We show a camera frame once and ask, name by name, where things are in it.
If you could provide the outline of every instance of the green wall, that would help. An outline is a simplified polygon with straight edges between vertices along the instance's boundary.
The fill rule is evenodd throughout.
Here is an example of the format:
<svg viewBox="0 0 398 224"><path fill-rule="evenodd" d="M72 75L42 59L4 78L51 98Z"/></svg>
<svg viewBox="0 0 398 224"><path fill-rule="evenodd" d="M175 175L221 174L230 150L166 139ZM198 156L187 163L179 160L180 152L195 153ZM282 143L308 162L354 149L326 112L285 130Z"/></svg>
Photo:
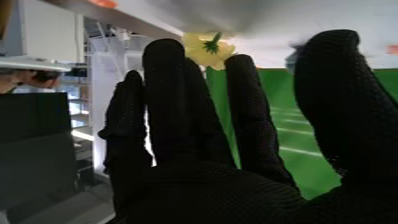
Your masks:
<svg viewBox="0 0 398 224"><path fill-rule="evenodd" d="M379 70L378 77L383 81L395 99L398 99L398 70ZM314 129L303 117L294 96L294 76L287 70L260 70L260 79L273 106L274 122L280 129L280 143L285 149L282 156L287 167L294 173L305 196L314 198L340 185L340 177L330 163L321 156L321 149L312 134ZM227 73L209 69L207 80L214 96L218 112L228 140L239 161L232 114L228 106Z"/></svg>

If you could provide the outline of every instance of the dark gray panel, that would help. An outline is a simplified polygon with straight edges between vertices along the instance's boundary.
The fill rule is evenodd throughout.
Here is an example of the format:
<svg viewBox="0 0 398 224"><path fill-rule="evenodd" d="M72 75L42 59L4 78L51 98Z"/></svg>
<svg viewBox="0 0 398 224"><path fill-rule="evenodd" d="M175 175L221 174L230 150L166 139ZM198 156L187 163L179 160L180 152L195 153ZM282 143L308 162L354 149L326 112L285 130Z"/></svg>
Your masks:
<svg viewBox="0 0 398 224"><path fill-rule="evenodd" d="M75 164L70 132L0 145L0 209L72 187Z"/></svg>

